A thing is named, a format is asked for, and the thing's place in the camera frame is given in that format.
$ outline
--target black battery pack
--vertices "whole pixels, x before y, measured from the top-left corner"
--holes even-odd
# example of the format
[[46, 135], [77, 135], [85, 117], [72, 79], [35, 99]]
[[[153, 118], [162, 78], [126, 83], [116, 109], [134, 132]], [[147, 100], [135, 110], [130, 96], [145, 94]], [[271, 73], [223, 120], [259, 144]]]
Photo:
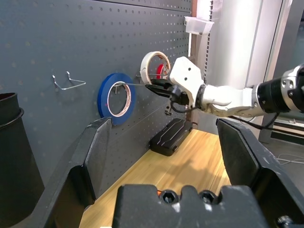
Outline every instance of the black battery pack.
[[192, 130], [192, 122], [173, 119], [150, 140], [150, 149], [171, 156]]

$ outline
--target black trash can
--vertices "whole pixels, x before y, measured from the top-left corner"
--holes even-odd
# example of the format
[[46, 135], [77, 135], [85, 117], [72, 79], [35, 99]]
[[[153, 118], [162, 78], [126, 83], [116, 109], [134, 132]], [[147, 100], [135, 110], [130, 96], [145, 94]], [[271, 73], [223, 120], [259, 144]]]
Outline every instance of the black trash can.
[[0, 228], [29, 216], [44, 185], [23, 126], [17, 94], [0, 94]]

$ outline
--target wooden surface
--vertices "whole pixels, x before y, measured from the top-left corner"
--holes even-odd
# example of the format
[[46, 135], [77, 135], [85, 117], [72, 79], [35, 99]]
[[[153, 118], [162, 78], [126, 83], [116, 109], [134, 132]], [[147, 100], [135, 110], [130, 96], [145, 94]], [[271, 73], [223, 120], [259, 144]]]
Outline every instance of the wooden surface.
[[112, 225], [117, 189], [123, 184], [153, 184], [159, 190], [171, 189], [178, 194], [184, 185], [193, 185], [198, 192], [218, 194], [221, 186], [230, 182], [219, 137], [193, 130], [170, 157], [148, 151], [84, 212], [80, 228]]

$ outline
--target white tape roll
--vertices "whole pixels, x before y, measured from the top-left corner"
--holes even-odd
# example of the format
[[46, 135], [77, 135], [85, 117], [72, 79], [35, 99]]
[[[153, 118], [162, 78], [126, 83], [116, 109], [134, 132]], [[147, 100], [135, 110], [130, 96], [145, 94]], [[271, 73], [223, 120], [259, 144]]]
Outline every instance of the white tape roll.
[[151, 84], [151, 80], [149, 78], [149, 64], [151, 62], [151, 59], [155, 56], [158, 56], [163, 62], [163, 65], [165, 67], [163, 73], [166, 75], [170, 72], [171, 70], [171, 65], [168, 57], [160, 52], [160, 51], [153, 51], [149, 52], [143, 59], [142, 59], [142, 64], [141, 64], [141, 77], [142, 81], [145, 84]]

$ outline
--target black cable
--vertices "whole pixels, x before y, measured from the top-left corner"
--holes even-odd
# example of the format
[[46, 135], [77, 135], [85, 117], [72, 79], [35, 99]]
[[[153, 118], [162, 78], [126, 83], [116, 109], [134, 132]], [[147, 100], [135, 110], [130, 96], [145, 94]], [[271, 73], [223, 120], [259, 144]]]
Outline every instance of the black cable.
[[274, 128], [269, 128], [269, 126], [271, 124], [273, 124], [273, 122], [277, 119], [277, 117], [279, 116], [279, 114], [280, 113], [276, 113], [275, 116], [274, 116], [274, 118], [269, 123], [267, 123], [265, 126], [261, 126], [261, 125], [255, 124], [255, 123], [251, 123], [249, 121], [242, 120], [242, 119], [237, 118], [235, 116], [229, 116], [229, 118], [234, 119], [234, 120], [239, 120], [239, 121], [244, 122], [244, 123], [246, 123], [246, 124], [248, 124], [248, 125], [250, 125], [250, 126], [252, 126], [254, 128], [259, 129], [259, 130], [263, 130], [263, 129], [266, 129], [266, 130], [277, 130], [277, 129], [274, 129]]
[[188, 112], [192, 112], [195, 109], [198, 109], [199, 107], [194, 107], [194, 108], [188, 108], [185, 110], [178, 110], [173, 106], [173, 101], [171, 101], [171, 108], [173, 111], [175, 111], [176, 113], [188, 113]]

